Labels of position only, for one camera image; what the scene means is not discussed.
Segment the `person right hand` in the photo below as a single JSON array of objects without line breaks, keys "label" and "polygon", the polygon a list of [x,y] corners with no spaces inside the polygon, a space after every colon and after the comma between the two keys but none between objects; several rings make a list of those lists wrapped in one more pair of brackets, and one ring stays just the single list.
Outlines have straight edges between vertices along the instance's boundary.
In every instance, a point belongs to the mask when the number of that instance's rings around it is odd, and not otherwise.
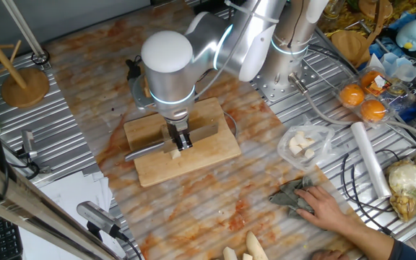
[{"label": "person right hand", "polygon": [[295,194],[304,199],[314,210],[310,213],[304,209],[296,212],[313,225],[344,235],[352,224],[352,219],[345,215],[336,199],[320,186],[296,189]]}]

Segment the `person left hand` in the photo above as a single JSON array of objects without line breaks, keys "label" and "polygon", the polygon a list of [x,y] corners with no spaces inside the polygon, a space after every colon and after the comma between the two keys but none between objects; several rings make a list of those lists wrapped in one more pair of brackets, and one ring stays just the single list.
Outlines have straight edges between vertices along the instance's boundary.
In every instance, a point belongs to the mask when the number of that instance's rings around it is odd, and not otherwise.
[{"label": "person left hand", "polygon": [[341,251],[317,251],[311,260],[350,260],[349,256]]}]

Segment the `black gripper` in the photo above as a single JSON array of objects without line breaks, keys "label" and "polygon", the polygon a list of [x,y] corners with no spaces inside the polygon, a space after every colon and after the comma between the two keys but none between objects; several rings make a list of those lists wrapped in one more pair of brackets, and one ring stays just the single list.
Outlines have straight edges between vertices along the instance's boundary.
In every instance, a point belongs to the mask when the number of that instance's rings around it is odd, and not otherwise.
[{"label": "black gripper", "polygon": [[173,120],[170,118],[165,118],[168,127],[168,140],[167,143],[170,146],[177,146],[179,151],[187,150],[193,147],[193,144],[190,140],[190,128],[189,128],[189,117],[185,116],[183,118]]}]

